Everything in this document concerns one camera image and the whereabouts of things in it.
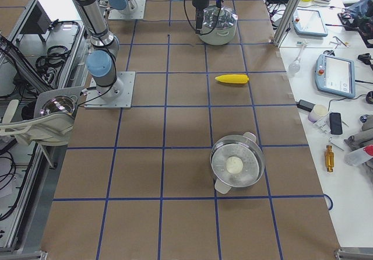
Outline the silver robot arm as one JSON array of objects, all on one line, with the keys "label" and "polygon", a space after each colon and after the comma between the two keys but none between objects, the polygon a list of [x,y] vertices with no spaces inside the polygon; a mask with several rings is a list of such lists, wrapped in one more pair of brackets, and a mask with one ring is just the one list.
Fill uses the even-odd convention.
[{"label": "silver robot arm", "polygon": [[94,48],[86,60],[86,66],[95,83],[98,97],[107,101],[121,94],[123,83],[118,80],[115,58],[118,40],[109,30],[97,0],[73,0],[78,14],[87,27]]},{"label": "silver robot arm", "polygon": [[138,5],[135,0],[108,0],[109,6],[121,14],[130,15],[134,13]]}]

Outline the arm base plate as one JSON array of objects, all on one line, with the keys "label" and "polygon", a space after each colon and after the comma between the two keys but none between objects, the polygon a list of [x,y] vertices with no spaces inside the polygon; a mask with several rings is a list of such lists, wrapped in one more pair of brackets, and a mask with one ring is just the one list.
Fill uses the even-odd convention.
[{"label": "arm base plate", "polygon": [[108,93],[103,87],[87,92],[86,109],[131,108],[136,73],[133,71],[117,72],[117,81]]},{"label": "arm base plate", "polygon": [[146,0],[108,0],[109,20],[143,20]]}]

